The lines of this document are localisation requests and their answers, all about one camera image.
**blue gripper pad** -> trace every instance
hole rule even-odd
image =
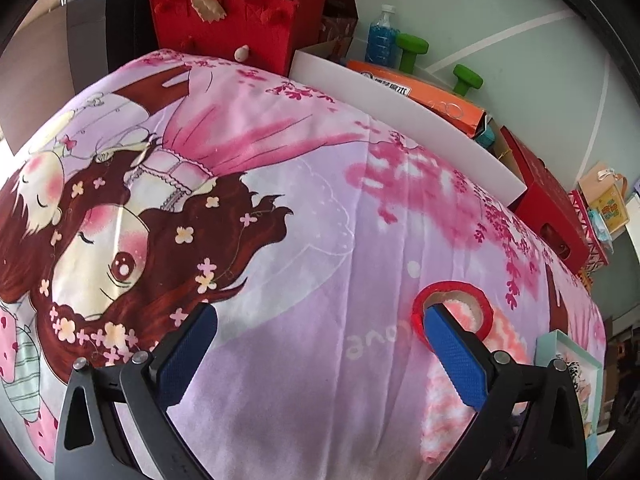
[[[218,331],[218,314],[208,305],[178,341],[174,352],[158,372],[156,401],[165,411],[178,404]]]
[[[488,395],[484,368],[436,308],[424,313],[424,335],[462,402],[479,412]]]

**metal screw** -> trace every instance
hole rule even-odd
[[[88,365],[88,361],[86,360],[86,357],[79,357],[74,361],[74,370],[76,372],[79,372],[87,365]]]
[[[498,364],[506,365],[511,361],[511,356],[509,354],[507,354],[507,352],[503,352],[502,350],[498,350],[494,354],[494,360]]]
[[[554,359],[554,368],[559,372],[564,372],[566,370],[566,363],[562,359]]]
[[[141,365],[142,363],[145,363],[147,359],[149,359],[149,352],[145,352],[144,350],[136,352],[131,358],[135,365]]]

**green dumbbell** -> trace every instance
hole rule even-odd
[[[400,58],[400,66],[398,70],[405,74],[414,73],[415,58],[418,54],[426,54],[429,49],[429,43],[422,38],[412,36],[400,32],[396,36],[396,45],[402,49],[402,57]]]
[[[470,88],[478,90],[484,83],[478,74],[464,65],[456,65],[453,75],[458,78],[458,82],[453,87],[453,93],[460,97],[464,97]]]

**red tape roll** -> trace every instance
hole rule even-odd
[[[480,341],[484,341],[494,325],[494,310],[484,292],[479,288],[465,282],[437,282],[425,287],[414,300],[411,313],[411,325],[420,340],[433,352],[433,348],[424,336],[424,311],[431,305],[444,303],[446,300],[458,300],[468,304],[469,307],[477,307],[482,312],[482,324],[476,332]]]

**blue liquid bottle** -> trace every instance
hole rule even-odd
[[[391,5],[382,6],[382,14],[375,23],[369,27],[369,39],[367,41],[367,53],[365,61],[382,66],[392,66],[394,63],[394,50],[396,46],[396,34],[391,25],[391,16],[396,13],[396,8]]]

